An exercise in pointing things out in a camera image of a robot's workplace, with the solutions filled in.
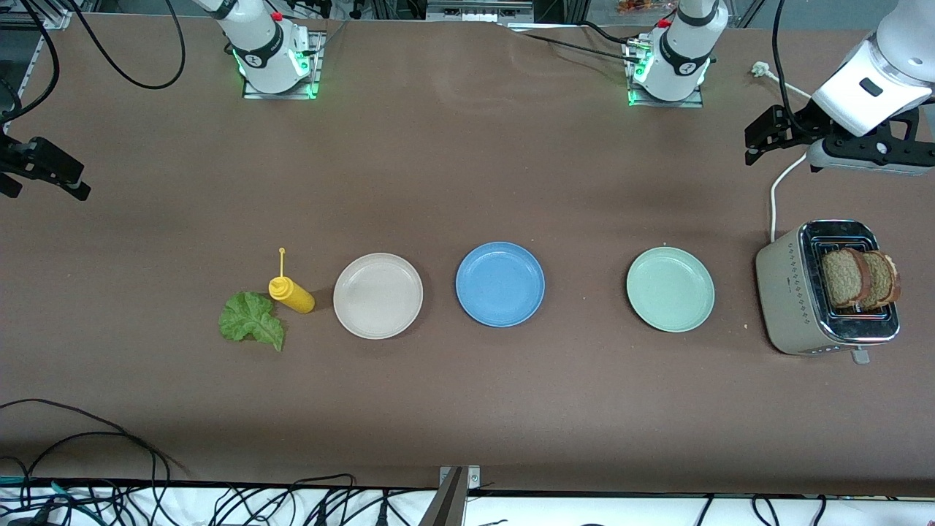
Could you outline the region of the brown bread slice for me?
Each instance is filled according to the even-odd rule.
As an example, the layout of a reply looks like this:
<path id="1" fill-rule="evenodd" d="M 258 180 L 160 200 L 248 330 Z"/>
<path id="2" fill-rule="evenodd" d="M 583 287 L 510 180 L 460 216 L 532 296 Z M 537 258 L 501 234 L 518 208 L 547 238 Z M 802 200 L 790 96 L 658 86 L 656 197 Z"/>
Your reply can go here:
<path id="1" fill-rule="evenodd" d="M 871 271 L 862 252 L 852 248 L 827 252 L 821 265 L 828 299 L 835 309 L 855 307 L 868 299 Z"/>
<path id="2" fill-rule="evenodd" d="M 869 266 L 871 288 L 861 303 L 862 309 L 878 309 L 895 302 L 901 296 L 901 280 L 891 257 L 879 251 L 865 252 L 863 256 Z"/>

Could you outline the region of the green lettuce leaf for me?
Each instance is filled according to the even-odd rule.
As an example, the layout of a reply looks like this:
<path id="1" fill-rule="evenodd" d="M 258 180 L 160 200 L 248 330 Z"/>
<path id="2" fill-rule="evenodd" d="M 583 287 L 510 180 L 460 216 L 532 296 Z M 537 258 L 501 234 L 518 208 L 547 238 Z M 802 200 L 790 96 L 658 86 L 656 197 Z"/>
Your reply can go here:
<path id="1" fill-rule="evenodd" d="M 253 291 L 238 292 L 221 309 L 219 332 L 231 342 L 251 338 L 281 352 L 285 327 L 273 311 L 273 303 L 268 297 Z"/>

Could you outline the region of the yellow squeeze bottle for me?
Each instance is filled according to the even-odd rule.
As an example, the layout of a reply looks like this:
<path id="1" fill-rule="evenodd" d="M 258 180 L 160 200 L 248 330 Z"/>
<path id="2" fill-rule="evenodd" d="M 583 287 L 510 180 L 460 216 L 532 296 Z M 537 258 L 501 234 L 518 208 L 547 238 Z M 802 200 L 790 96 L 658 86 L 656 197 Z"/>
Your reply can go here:
<path id="1" fill-rule="evenodd" d="M 294 312 L 313 312 L 316 300 L 304 287 L 285 275 L 285 249 L 278 249 L 278 274 L 268 282 L 268 293 L 276 302 L 283 303 Z"/>

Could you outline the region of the light green plate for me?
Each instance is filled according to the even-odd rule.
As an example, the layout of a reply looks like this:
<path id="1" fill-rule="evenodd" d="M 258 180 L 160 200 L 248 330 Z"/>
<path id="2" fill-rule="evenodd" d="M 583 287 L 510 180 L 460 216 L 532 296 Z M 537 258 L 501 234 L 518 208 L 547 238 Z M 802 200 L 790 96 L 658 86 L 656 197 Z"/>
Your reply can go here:
<path id="1" fill-rule="evenodd" d="M 671 246 L 636 256 L 625 276 L 628 302 L 661 332 L 691 332 L 714 310 L 714 280 L 698 257 Z"/>

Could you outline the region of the blue plate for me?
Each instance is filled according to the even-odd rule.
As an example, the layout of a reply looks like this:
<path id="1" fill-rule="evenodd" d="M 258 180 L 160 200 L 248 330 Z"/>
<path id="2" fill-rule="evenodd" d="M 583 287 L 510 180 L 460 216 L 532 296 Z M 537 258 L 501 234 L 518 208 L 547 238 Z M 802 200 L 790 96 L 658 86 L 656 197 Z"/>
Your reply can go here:
<path id="1" fill-rule="evenodd" d="M 490 242 L 461 260 L 454 290 L 462 310 L 488 327 L 515 327 L 540 310 L 546 275 L 537 257 L 519 244 Z"/>

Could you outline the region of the beige plate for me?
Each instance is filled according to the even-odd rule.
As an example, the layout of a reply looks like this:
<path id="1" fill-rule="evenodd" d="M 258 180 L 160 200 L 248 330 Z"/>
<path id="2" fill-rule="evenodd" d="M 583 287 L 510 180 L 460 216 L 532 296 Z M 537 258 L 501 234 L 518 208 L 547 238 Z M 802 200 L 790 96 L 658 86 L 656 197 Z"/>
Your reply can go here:
<path id="1" fill-rule="evenodd" d="M 341 326 L 368 340 L 393 338 L 412 324 L 423 307 L 423 281 L 397 254 L 355 259 L 337 277 L 333 307 Z"/>

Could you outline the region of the beige chrome-topped toaster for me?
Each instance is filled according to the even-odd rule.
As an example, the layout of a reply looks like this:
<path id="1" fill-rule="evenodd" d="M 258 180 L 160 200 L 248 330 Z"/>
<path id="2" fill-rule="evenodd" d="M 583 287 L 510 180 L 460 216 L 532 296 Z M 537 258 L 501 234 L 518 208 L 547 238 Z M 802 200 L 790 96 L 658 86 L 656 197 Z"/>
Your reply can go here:
<path id="1" fill-rule="evenodd" d="M 835 309 L 821 265 L 827 252 L 879 251 L 874 233 L 854 220 L 815 220 L 778 237 L 755 257 L 757 287 L 769 340 L 786 355 L 821 356 L 848 351 L 858 364 L 867 350 L 892 342 L 901 331 L 895 303 L 863 310 Z"/>

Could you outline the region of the grey metal pole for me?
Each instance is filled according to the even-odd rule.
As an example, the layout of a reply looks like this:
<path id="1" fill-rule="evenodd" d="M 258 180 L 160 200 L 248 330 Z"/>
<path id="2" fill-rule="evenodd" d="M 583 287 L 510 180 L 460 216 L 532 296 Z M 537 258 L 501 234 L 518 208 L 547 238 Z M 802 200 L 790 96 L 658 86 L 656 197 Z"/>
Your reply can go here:
<path id="1" fill-rule="evenodd" d="M 470 489 L 470 467 L 448 466 L 418 526 L 463 526 L 465 501 Z"/>

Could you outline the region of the aluminium frame rail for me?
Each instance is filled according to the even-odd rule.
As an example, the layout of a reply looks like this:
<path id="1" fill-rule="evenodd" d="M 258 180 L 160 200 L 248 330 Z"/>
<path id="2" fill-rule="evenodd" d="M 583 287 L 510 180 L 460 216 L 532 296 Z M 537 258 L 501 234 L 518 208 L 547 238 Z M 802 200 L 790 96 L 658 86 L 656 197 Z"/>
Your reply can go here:
<path id="1" fill-rule="evenodd" d="M 0 117 L 26 106 L 26 86 L 47 33 L 64 29 L 72 9 L 64 0 L 0 0 Z"/>

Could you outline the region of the grey metal equipment frame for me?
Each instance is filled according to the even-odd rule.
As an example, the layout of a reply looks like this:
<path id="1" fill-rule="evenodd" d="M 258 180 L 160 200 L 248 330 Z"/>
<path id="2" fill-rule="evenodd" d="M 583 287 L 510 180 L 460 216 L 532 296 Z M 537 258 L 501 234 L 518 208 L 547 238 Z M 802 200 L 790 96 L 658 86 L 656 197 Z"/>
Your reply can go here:
<path id="1" fill-rule="evenodd" d="M 533 0 L 425 0 L 428 21 L 534 23 Z"/>

